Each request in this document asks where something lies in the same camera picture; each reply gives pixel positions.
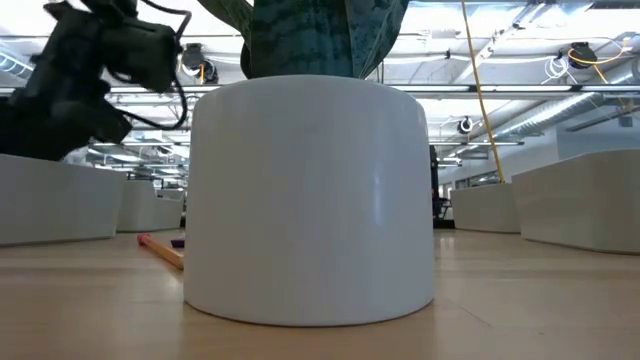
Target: ceiling pipe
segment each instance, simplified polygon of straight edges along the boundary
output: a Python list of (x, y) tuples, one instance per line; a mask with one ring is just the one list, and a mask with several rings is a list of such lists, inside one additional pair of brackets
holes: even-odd
[(595, 119), (591, 119), (589, 121), (585, 121), (582, 124), (578, 124), (572, 127), (568, 127), (565, 130), (568, 132), (578, 132), (580, 130), (584, 130), (587, 128), (590, 128), (592, 126), (596, 126), (602, 123), (605, 123), (607, 121), (611, 121), (613, 119), (619, 118), (621, 116), (625, 116), (625, 115), (631, 115), (634, 114), (636, 112), (640, 111), (640, 106), (631, 106), (631, 107), (626, 107), (626, 108), (620, 108), (612, 113), (609, 114), (604, 114), (603, 116), (599, 116)]
[[(507, 28), (497, 29), (491, 40), (480, 49), (480, 51), (476, 52), (475, 55), (475, 64), (476, 67), (480, 67), (482, 63), (484, 63), (488, 58), (493, 55), (495, 50), (507, 41), (510, 37), (512, 37), (518, 30), (522, 29), (523, 26), (526, 26), (531, 19), (533, 19), (537, 13), (539, 13), (544, 7), (547, 7), (544, 2), (538, 0), (530, 0), (527, 5), (520, 11), (520, 13), (513, 19), (511, 25)], [(458, 75), (450, 81), (450, 84), (459, 84), (462, 83), (469, 75), (473, 73), (473, 64), (469, 63), (465, 66), (462, 71), (458, 73)]]
[[(640, 57), (636, 57), (605, 73), (610, 84), (633, 84), (640, 82)], [(494, 130), (494, 138), (521, 139), (571, 119), (576, 115), (593, 110), (605, 103), (602, 93), (588, 92), (559, 101), (548, 101), (526, 111)], [(474, 142), (488, 141), (487, 134), (473, 139)]]

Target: ceiling light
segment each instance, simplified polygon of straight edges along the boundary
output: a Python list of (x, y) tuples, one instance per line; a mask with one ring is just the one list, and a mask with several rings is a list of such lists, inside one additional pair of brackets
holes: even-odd
[(458, 146), (458, 145), (463, 145), (462, 142), (452, 142), (452, 141), (429, 141), (429, 145), (435, 145), (435, 146)]
[(171, 146), (174, 145), (175, 143), (173, 142), (166, 142), (166, 141), (162, 141), (162, 142), (123, 142), (122, 145), (124, 146)]
[[(516, 146), (516, 145), (524, 145), (524, 142), (522, 141), (499, 141), (495, 143), (496, 146)], [(468, 145), (474, 145), (475, 147), (472, 148), (476, 148), (478, 146), (491, 146), (490, 143), (486, 143), (486, 142), (470, 142)]]
[(182, 172), (178, 169), (161, 169), (160, 171), (165, 174), (182, 174)]
[(109, 155), (109, 156), (120, 161), (127, 161), (127, 162), (142, 161), (142, 159), (133, 155)]
[(469, 86), (465, 85), (395, 85), (392, 88), (406, 92), (467, 92)]
[(636, 92), (640, 91), (639, 85), (584, 85), (582, 87), (584, 91), (628, 91), (628, 92)]
[(531, 91), (569, 91), (571, 85), (530, 85), (530, 86), (514, 86), (514, 85), (485, 85), (481, 86), (482, 91), (503, 91), (503, 92), (531, 92)]
[[(219, 85), (191, 85), (191, 86), (183, 86), (182, 89), (186, 93), (208, 93), (209, 91), (213, 91), (220, 88)], [(111, 88), (112, 94), (145, 94), (150, 93), (149, 90), (139, 87), (139, 86), (116, 86)]]

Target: ventilation duct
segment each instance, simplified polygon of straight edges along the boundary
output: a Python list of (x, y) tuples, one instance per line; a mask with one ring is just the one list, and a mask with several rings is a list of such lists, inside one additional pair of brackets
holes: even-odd
[[(608, 71), (605, 74), (610, 84), (634, 84), (640, 82), (640, 57)], [(548, 101), (529, 111), (526, 111), (495, 130), (496, 140), (519, 139), (527, 135), (539, 133), (542, 130), (562, 121), (573, 118), (593, 110), (605, 102), (601, 93), (584, 93), (558, 101)], [(488, 136), (481, 135), (474, 141), (488, 140)]]

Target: white planter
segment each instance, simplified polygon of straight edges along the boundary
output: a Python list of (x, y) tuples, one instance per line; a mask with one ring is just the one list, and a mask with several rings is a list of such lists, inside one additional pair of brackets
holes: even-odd
[(0, 168), (0, 245), (115, 235), (124, 174), (10, 155)]
[(511, 184), (451, 192), (456, 229), (519, 233), (520, 220)]
[(513, 177), (522, 237), (640, 254), (640, 150), (584, 154)]
[(429, 144), (409, 95), (280, 76), (194, 114), (185, 300), (289, 326), (381, 321), (433, 298)]

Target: yellow cable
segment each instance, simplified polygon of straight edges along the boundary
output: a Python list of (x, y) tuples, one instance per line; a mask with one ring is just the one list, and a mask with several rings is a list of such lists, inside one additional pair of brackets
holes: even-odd
[(480, 101), (480, 110), (482, 110), (482, 118), (484, 119), (484, 126), (487, 127), (487, 135), (491, 142), (491, 149), (493, 150), (493, 157), (496, 160), (496, 166), (498, 168), (498, 176), (500, 177), (500, 183), (504, 184), (504, 175), (502, 175), (502, 164), (500, 163), (500, 157), (498, 156), (498, 148), (496, 148), (496, 142), (493, 139), (493, 132), (491, 131), (491, 124), (489, 123), (489, 117), (487, 116), (487, 110), (484, 108), (484, 97), (482, 96), (482, 90), (480, 89), (480, 78), (478, 77), (478, 67), (476, 66), (476, 55), (473, 51), (473, 43), (471, 42), (471, 30), (469, 29), (469, 19), (467, 18), (467, 3), (462, 1), (462, 16), (464, 17), (464, 25), (467, 30), (467, 45), (469, 46), (469, 55), (471, 56), (471, 65), (473, 66), (473, 77), (476, 81), (476, 89), (478, 90), (478, 100)]
[(593, 68), (596, 69), (596, 72), (598, 73), (598, 75), (600, 75), (600, 79), (602, 79), (602, 82), (608, 84), (609, 82), (607, 81), (607, 78), (604, 77), (604, 74), (602, 74), (602, 71), (600, 71), (598, 65), (593, 65)]
[[(598, 75), (600, 76), (600, 79), (602, 79), (602, 82), (605, 84), (608, 84), (609, 81), (607, 81), (607, 78), (604, 77), (604, 74), (602, 73), (602, 71), (600, 70), (600, 68), (598, 67), (598, 65), (593, 65), (593, 68), (596, 69), (596, 72), (598, 73)], [(620, 97), (618, 97), (618, 101), (620, 102), (620, 104), (622, 105), (623, 109), (627, 109), (629, 108), (631, 105), (630, 104), (626, 104), (624, 101), (622, 101), (622, 99)]]

